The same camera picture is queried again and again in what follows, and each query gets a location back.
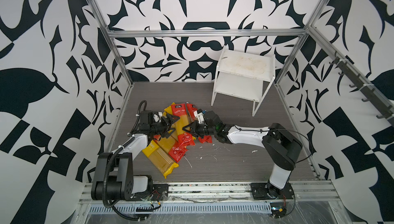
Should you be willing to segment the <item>red spaghetti bag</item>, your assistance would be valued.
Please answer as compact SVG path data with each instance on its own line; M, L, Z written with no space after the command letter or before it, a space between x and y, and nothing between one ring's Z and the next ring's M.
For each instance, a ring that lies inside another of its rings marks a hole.
M194 122L193 112L199 110L196 105L187 103L186 111L189 116L189 122L192 124ZM197 128L198 140L200 143L212 143L212 138L208 135L206 124L198 124Z
M154 141L175 161L179 162L187 152L185 147L181 147L179 142L172 136L155 135Z
M178 116L179 120L175 122L175 130L178 136L179 147L194 146L194 138L189 132L185 132L183 127L189 125L189 119L186 112L185 104L172 104L172 115Z

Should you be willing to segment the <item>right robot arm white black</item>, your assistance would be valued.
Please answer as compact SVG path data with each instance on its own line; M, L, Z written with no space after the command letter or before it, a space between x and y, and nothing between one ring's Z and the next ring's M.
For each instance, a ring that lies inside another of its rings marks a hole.
M279 123L270 127L246 128L223 123L213 111L196 112L197 120L184 126L183 131L194 137L214 136L223 144L246 144L265 149L274 162L268 183L269 198L282 194L295 169L303 144Z

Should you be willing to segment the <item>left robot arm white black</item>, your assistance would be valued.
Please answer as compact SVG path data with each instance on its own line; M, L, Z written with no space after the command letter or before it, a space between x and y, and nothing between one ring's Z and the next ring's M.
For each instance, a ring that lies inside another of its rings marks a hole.
M141 111L129 139L116 150L98 156L91 198L101 200L109 206L120 200L148 197L153 191L151 176L135 176L133 160L148 147L154 136L169 137L174 131L172 125L179 119L180 117L171 114Z

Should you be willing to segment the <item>white two-tier shelf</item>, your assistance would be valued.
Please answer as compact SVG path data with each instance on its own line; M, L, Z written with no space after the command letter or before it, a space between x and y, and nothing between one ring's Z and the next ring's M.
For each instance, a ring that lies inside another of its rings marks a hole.
M276 79L276 58L224 48L218 60L211 106L217 94L253 102L252 116L260 108Z

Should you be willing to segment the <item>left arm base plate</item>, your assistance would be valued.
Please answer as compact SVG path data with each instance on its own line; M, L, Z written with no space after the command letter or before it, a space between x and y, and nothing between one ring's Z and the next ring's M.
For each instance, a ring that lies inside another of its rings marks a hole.
M133 194L128 201L160 201L167 197L168 191L169 184L152 184L148 186L146 191Z

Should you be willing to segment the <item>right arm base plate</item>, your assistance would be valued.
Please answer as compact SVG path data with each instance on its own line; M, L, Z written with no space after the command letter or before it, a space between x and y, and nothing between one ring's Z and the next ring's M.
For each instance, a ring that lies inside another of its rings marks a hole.
M283 189L279 189L267 183L251 183L251 194L255 200L275 200L275 199L294 199L294 190L289 182Z

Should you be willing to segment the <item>aluminium front rail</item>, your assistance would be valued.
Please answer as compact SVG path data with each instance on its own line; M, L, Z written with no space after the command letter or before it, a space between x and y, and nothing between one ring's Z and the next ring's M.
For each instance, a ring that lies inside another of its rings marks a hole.
M154 182L169 184L164 200L183 202L255 201L250 184L254 182ZM331 181L291 181L294 199L288 201L340 201Z

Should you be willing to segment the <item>wall hook rack grey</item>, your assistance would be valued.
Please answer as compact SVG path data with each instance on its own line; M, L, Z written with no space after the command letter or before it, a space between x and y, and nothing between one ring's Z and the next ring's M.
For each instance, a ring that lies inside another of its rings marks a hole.
M330 65L339 68L339 76L345 76L351 84L349 87L360 91L364 98L362 102L371 103L380 113L377 119L386 120L392 127L394 126L394 104L373 84L370 80L358 70L350 60L334 53L334 60Z

